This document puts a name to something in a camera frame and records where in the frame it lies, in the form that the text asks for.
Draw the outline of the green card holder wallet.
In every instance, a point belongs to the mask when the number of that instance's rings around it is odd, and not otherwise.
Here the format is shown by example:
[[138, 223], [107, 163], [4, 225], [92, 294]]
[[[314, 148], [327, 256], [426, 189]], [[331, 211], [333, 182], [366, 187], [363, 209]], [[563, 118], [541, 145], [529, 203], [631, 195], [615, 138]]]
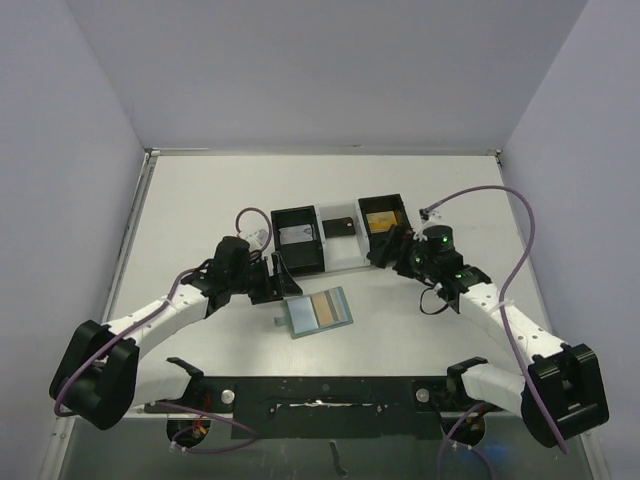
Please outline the green card holder wallet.
[[341, 286], [283, 301], [283, 314], [274, 325], [288, 330], [292, 339], [319, 334], [353, 323]]

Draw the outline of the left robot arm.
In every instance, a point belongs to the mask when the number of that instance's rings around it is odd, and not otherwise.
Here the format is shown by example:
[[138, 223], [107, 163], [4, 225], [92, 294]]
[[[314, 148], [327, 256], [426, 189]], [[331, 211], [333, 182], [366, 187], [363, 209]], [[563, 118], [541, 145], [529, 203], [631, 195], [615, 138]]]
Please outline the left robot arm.
[[212, 258], [179, 273], [166, 295], [117, 320], [88, 320], [76, 328], [49, 388], [54, 412], [107, 430], [139, 405], [169, 400], [180, 410], [193, 410], [204, 395], [200, 370], [170, 357], [158, 371], [140, 373], [140, 361], [234, 295], [258, 305], [301, 293], [279, 254], [263, 258], [251, 253], [247, 241], [226, 236]]

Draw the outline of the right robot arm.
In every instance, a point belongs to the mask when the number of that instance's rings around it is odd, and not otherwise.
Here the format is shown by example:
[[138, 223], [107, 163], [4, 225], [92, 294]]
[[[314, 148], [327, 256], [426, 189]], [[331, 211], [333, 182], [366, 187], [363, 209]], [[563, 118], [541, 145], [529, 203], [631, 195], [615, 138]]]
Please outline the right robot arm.
[[451, 227], [429, 225], [414, 232], [394, 225], [374, 234], [367, 257], [377, 268], [391, 266], [398, 275], [434, 290], [447, 308], [472, 321], [514, 356], [517, 374], [481, 357], [450, 366], [445, 395], [452, 406], [492, 404], [521, 418], [545, 447], [609, 420], [595, 352], [585, 344], [569, 345], [502, 297], [491, 278], [456, 251]]

